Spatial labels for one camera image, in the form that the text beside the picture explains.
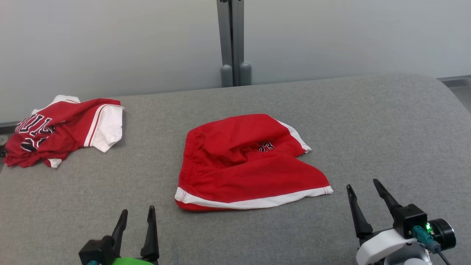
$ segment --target white fabric panel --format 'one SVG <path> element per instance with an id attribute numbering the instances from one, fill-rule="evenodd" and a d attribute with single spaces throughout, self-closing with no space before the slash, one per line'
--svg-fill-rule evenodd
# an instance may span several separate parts
<path id="1" fill-rule="evenodd" d="M 0 0 L 0 123 L 82 100 L 221 86 L 214 0 Z"/>
<path id="2" fill-rule="evenodd" d="M 252 83 L 471 74 L 469 0 L 244 1 Z"/>

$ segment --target gray vertical post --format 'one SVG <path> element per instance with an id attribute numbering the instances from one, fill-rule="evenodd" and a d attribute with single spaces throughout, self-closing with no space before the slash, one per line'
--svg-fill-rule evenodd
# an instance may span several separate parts
<path id="1" fill-rule="evenodd" d="M 231 24 L 229 3 L 216 0 L 218 7 L 219 38 L 221 41 L 221 83 L 222 87 L 234 86 L 234 73 L 232 64 Z"/>
<path id="2" fill-rule="evenodd" d="M 234 85 L 252 84 L 252 66 L 244 61 L 244 0 L 232 0 Z"/>

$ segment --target red fabric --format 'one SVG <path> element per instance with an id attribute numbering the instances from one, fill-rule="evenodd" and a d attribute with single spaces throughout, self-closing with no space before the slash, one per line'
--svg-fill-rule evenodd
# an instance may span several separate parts
<path id="1" fill-rule="evenodd" d="M 70 152 L 88 146 L 85 139 L 96 126 L 94 117 L 104 104 L 121 105 L 113 99 L 93 99 L 83 103 L 59 101 L 20 122 L 8 140 L 4 163 L 29 167 L 48 158 L 65 160 Z"/>
<path id="2" fill-rule="evenodd" d="M 179 187 L 205 200 L 232 203 L 329 186 L 322 172 L 296 159 L 305 151 L 288 128 L 266 114 L 211 122 L 187 135 Z M 219 209 L 177 196 L 176 202 L 187 210 Z"/>

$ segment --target teal connector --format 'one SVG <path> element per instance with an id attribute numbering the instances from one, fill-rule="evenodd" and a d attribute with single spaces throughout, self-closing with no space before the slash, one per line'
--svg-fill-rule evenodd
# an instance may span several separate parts
<path id="1" fill-rule="evenodd" d="M 418 242 L 424 244 L 432 254 L 435 254 L 437 250 L 441 250 L 440 244 L 438 244 L 425 229 L 418 225 L 412 228 L 412 236 L 415 237 Z"/>

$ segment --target clothing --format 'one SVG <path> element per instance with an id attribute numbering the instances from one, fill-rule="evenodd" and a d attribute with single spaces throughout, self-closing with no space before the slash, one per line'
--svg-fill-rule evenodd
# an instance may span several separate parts
<path id="1" fill-rule="evenodd" d="M 96 147 L 107 152 L 122 136 L 122 110 L 113 99 L 93 99 L 81 103 L 77 97 L 59 95 L 43 109 L 15 128 L 6 144 L 8 166 L 28 167 L 43 159 L 58 167 L 70 152 Z"/>
<path id="2" fill-rule="evenodd" d="M 201 125 L 187 135 L 175 201 L 193 211 L 254 209 L 331 194 L 324 174 L 296 159 L 309 151 L 266 114 Z"/>

